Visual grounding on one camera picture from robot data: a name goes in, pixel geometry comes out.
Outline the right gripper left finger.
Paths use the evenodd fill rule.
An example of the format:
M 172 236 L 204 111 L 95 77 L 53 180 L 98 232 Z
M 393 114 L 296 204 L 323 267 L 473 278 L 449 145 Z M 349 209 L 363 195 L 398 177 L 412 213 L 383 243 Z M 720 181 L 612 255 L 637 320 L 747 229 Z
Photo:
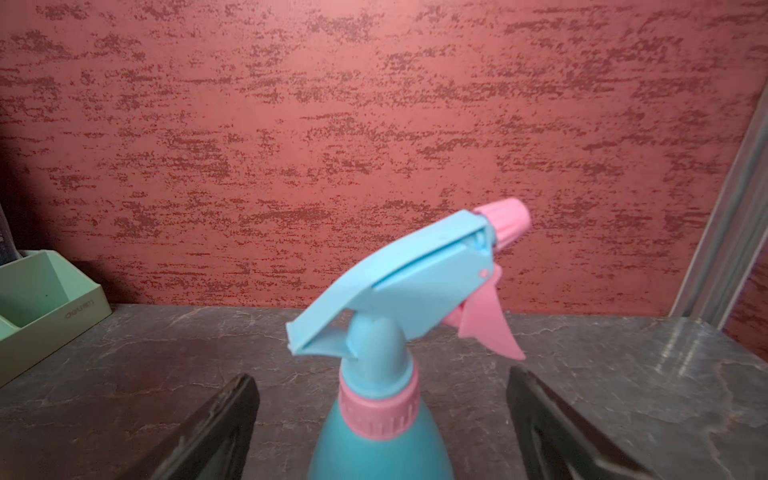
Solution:
M 252 376 L 239 374 L 121 479 L 240 479 L 260 395 Z

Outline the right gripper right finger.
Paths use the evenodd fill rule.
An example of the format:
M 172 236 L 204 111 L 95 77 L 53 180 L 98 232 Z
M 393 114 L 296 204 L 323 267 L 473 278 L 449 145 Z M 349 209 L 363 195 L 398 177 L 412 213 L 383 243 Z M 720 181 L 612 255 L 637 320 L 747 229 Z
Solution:
M 529 479 L 655 479 L 534 373 L 510 369 L 506 402 Z

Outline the teal pink spray bottle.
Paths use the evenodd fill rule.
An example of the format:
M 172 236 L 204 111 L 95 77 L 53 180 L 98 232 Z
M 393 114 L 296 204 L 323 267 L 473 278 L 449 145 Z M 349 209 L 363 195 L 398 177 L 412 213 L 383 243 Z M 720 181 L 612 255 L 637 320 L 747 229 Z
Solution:
M 444 324 L 523 360 L 498 297 L 494 257 L 530 225 L 528 208 L 514 198 L 456 212 L 365 258 L 288 323 L 292 354 L 340 361 L 310 478 L 453 477 L 408 343 Z

